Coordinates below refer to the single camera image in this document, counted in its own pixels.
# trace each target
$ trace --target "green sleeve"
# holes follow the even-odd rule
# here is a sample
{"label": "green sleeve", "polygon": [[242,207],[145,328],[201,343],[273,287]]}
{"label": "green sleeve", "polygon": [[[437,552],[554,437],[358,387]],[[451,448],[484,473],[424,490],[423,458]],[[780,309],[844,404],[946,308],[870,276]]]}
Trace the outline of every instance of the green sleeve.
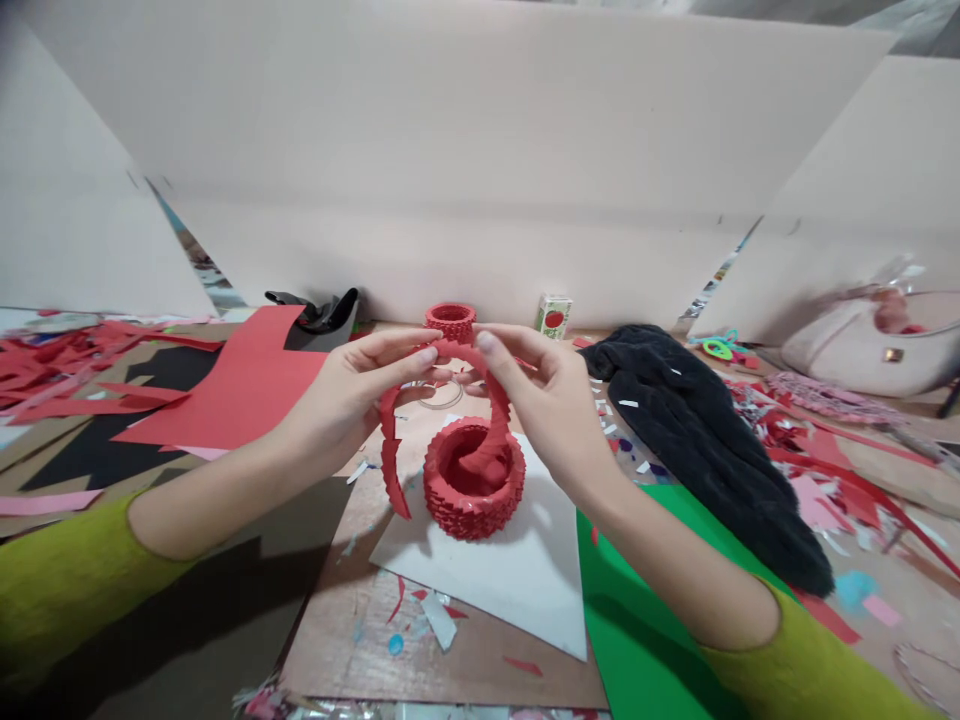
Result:
{"label": "green sleeve", "polygon": [[763,720],[913,720],[940,717],[893,682],[799,603],[763,581],[780,604],[780,629],[743,652],[702,647],[720,682]]}
{"label": "green sleeve", "polygon": [[0,546],[0,691],[25,693],[102,628],[193,566],[146,550],[134,497]]}

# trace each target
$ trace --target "small carton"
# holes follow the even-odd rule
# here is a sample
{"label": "small carton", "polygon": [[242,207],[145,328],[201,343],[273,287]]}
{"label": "small carton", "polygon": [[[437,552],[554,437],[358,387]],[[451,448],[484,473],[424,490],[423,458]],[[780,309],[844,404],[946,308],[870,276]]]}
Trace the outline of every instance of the small carton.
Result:
{"label": "small carton", "polygon": [[537,311],[537,323],[534,325],[537,332],[541,332],[551,340],[563,340],[567,331],[567,321],[570,320],[570,308],[573,300],[564,295],[540,296],[540,309]]}

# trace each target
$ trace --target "textured red paper cup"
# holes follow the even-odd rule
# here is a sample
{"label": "textured red paper cup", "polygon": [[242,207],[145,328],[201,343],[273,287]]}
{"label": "textured red paper cup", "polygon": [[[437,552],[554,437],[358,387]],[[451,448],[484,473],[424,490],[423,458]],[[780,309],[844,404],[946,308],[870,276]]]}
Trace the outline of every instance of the textured red paper cup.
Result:
{"label": "textured red paper cup", "polygon": [[473,323],[476,321],[477,311],[469,305],[440,303],[427,310],[424,324],[434,330],[443,330],[444,340],[472,345]]}
{"label": "textured red paper cup", "polygon": [[489,429],[489,420],[461,418],[437,433],[427,448],[423,468],[427,509],[440,528],[458,540],[482,540],[502,530],[523,497],[526,462],[513,435],[508,435],[496,458],[505,470],[503,480],[490,483],[460,463],[480,446]]}

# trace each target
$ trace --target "black fuzzy cloth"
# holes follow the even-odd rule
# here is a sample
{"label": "black fuzzy cloth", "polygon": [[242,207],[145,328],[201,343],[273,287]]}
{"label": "black fuzzy cloth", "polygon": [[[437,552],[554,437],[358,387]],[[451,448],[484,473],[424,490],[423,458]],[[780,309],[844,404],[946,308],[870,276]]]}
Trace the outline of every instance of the black fuzzy cloth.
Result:
{"label": "black fuzzy cloth", "polygon": [[705,363],[654,325],[625,325],[584,348],[623,419],[676,478],[784,582],[826,597],[830,562],[796,493]]}

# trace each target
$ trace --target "green paper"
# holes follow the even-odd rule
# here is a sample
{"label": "green paper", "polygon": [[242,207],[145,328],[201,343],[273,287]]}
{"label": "green paper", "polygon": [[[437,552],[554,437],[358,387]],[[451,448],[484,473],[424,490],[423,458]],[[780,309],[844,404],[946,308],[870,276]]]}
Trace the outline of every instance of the green paper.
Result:
{"label": "green paper", "polygon": [[[686,488],[642,489],[740,567],[792,595]],[[578,512],[584,612],[614,720],[749,717],[673,612],[605,538],[594,546],[592,530]]]}

